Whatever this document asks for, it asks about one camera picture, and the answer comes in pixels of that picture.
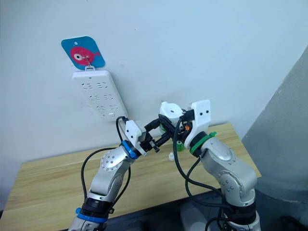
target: blue ring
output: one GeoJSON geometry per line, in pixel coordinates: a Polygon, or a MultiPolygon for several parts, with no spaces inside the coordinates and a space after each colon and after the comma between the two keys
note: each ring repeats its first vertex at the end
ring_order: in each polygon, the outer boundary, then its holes
{"type": "Polygon", "coordinates": [[[133,150],[129,147],[129,145],[126,143],[126,141],[122,141],[122,144],[125,148],[125,150],[128,152],[129,156],[133,159],[138,159],[138,156],[133,152],[133,150]]]}
{"type": "Polygon", "coordinates": [[[108,219],[107,218],[96,218],[96,217],[90,217],[86,216],[80,213],[81,208],[77,208],[75,213],[77,213],[77,217],[83,220],[95,222],[95,223],[105,223],[108,219]]]}

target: wooden table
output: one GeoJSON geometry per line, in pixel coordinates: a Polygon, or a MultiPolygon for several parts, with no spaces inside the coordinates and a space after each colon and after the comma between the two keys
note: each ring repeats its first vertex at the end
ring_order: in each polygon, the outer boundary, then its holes
{"type": "MultiPolygon", "coordinates": [[[[260,177],[254,162],[248,155],[231,124],[209,128],[217,131],[216,137],[230,146],[237,156],[248,163],[260,177]]],[[[159,153],[150,151],[141,156],[131,167],[130,184],[115,205],[110,217],[131,213],[155,205],[187,197],[184,179],[174,161],[169,161],[171,142],[163,145],[159,153]]],[[[8,203],[0,220],[2,231],[56,231],[67,229],[81,207],[83,193],[80,168],[85,157],[93,150],[56,156],[22,164],[8,203]]],[[[86,166],[87,189],[96,174],[103,153],[95,155],[86,166]]],[[[182,168],[187,170],[196,161],[187,150],[178,154],[182,168]]],[[[192,179],[219,187],[217,181],[199,164],[192,179]]],[[[191,185],[192,193],[204,193],[207,189],[191,185]]]]}

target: power strip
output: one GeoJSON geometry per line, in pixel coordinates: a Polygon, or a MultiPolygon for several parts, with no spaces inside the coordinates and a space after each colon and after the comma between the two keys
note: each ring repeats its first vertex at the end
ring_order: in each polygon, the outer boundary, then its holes
{"type": "Polygon", "coordinates": [[[115,121],[127,116],[125,106],[108,71],[78,71],[73,81],[102,120],[115,121]]]}

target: pink fish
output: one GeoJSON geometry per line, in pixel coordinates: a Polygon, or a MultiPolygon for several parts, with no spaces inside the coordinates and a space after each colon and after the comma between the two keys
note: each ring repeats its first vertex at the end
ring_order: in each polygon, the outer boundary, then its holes
{"type": "Polygon", "coordinates": [[[95,55],[100,56],[99,52],[92,53],[91,51],[83,47],[73,47],[70,51],[70,54],[72,59],[80,65],[88,65],[88,61],[91,64],[94,60],[95,55]]]}

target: fish sticker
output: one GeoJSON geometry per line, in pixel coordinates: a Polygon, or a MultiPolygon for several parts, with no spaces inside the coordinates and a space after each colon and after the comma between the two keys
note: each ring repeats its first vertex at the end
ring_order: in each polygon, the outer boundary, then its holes
{"type": "Polygon", "coordinates": [[[85,70],[89,63],[95,68],[105,66],[105,60],[91,37],[64,39],[61,45],[74,66],[80,70],[85,70]]]}

